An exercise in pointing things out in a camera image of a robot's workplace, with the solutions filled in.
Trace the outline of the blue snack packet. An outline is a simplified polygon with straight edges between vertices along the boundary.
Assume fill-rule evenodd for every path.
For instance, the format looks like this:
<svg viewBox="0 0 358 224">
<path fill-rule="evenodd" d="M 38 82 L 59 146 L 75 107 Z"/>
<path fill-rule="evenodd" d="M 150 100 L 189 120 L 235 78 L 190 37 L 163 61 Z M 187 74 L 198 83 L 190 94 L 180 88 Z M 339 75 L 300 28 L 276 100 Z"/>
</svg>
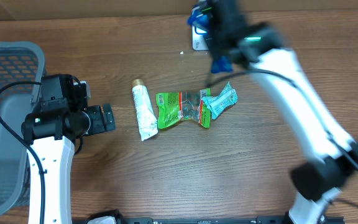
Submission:
<svg viewBox="0 0 358 224">
<path fill-rule="evenodd" d="M 189 26 L 195 26 L 206 31 L 204 41 L 212 58 L 211 73 L 232 72 L 231 61 L 223 55 L 217 38 L 213 36 L 212 23 L 210 23 L 209 17 L 203 14 L 199 8 L 194 8 L 187 23 Z"/>
</svg>

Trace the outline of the white tube with gold cap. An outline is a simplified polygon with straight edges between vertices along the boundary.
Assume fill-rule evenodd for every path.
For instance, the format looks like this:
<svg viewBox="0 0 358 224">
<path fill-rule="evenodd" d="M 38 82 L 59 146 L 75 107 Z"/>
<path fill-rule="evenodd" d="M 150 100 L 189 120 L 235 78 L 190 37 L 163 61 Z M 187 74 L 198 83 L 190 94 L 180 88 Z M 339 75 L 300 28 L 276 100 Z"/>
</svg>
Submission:
<svg viewBox="0 0 358 224">
<path fill-rule="evenodd" d="M 145 141 L 158 133 L 158 127 L 147 87 L 141 79 L 132 81 L 132 95 L 140 138 Z"/>
</svg>

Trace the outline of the green snack bag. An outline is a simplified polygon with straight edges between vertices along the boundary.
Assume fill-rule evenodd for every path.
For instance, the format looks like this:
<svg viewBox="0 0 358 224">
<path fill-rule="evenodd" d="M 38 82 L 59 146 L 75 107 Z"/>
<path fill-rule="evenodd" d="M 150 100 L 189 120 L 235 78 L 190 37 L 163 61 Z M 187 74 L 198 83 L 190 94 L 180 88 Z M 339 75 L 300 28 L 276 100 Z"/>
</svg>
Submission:
<svg viewBox="0 0 358 224">
<path fill-rule="evenodd" d="M 193 120 L 202 127 L 209 128 L 211 111 L 203 101 L 205 96 L 211 96 L 209 88 L 157 93 L 158 128 L 169 128 L 180 121 L 186 120 Z"/>
</svg>

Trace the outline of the mint green wipes packet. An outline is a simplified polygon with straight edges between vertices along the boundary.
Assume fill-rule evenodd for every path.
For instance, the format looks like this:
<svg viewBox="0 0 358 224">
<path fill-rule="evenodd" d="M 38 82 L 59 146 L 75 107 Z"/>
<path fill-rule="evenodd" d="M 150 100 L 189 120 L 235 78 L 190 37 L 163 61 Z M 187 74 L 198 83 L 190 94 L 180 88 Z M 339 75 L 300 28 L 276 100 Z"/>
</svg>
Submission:
<svg viewBox="0 0 358 224">
<path fill-rule="evenodd" d="M 226 108 L 238 101 L 236 90 L 228 82 L 218 96 L 203 96 L 201 98 L 211 111 L 212 119 L 216 119 Z"/>
</svg>

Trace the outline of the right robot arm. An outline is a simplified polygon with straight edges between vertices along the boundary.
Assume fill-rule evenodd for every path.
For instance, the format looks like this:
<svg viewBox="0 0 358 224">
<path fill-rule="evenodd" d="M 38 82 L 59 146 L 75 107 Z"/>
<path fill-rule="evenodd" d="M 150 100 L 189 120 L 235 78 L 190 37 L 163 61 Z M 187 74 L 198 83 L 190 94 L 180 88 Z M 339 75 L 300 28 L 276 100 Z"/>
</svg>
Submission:
<svg viewBox="0 0 358 224">
<path fill-rule="evenodd" d="M 296 197 L 282 223 L 325 223 L 329 204 L 358 172 L 358 141 L 325 107 L 276 27 L 248 23 L 235 1 L 198 1 L 188 23 L 202 31 L 211 71 L 231 78 L 233 65 L 242 67 L 298 138 L 306 162 L 290 172 Z"/>
</svg>

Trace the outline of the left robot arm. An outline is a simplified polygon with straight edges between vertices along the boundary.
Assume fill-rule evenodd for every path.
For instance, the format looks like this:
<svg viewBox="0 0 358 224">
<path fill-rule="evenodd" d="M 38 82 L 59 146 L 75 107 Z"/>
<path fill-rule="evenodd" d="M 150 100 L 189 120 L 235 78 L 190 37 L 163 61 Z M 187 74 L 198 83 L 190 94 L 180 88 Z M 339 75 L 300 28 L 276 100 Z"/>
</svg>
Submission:
<svg viewBox="0 0 358 224">
<path fill-rule="evenodd" d="M 43 77 L 39 108 L 22 123 L 30 162 L 29 223 L 71 223 L 75 142 L 116 128 L 111 105 L 88 105 L 89 86 L 68 74 Z"/>
</svg>

